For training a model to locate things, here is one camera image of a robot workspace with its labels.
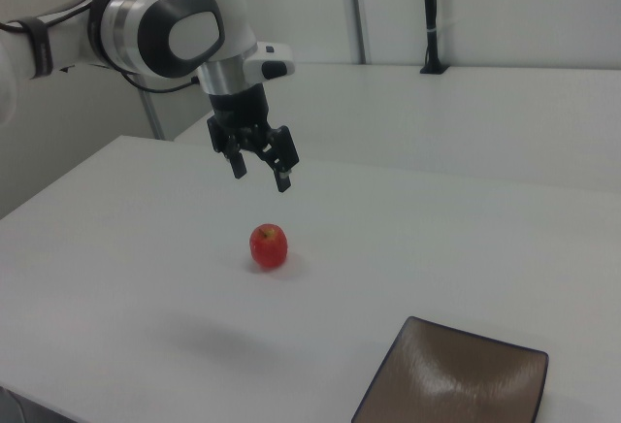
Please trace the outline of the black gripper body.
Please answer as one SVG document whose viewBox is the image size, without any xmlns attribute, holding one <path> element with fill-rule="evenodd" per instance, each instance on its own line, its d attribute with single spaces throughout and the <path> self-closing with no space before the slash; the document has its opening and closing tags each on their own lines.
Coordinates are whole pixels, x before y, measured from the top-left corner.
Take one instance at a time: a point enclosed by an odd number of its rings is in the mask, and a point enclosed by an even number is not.
<svg viewBox="0 0 621 423">
<path fill-rule="evenodd" d="M 268 145 L 268 102 L 264 86 L 231 95 L 211 95 L 213 117 L 207 120 L 213 149 L 223 152 L 230 137 L 243 149 L 255 151 Z"/>
</svg>

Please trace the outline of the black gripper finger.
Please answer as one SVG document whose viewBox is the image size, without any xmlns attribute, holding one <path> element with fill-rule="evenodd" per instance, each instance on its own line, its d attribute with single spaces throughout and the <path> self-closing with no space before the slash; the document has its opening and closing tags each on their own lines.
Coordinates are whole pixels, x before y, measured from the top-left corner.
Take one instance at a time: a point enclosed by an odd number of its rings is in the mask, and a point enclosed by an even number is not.
<svg viewBox="0 0 621 423">
<path fill-rule="evenodd" d="M 231 166 L 235 179 L 243 178 L 247 169 L 242 155 L 242 147 L 234 135 L 227 137 L 223 154 Z"/>
<path fill-rule="evenodd" d="M 291 171 L 299 163 L 290 130 L 286 126 L 259 128 L 255 139 L 254 153 L 273 171 L 278 192 L 285 192 L 291 186 Z"/>
</svg>

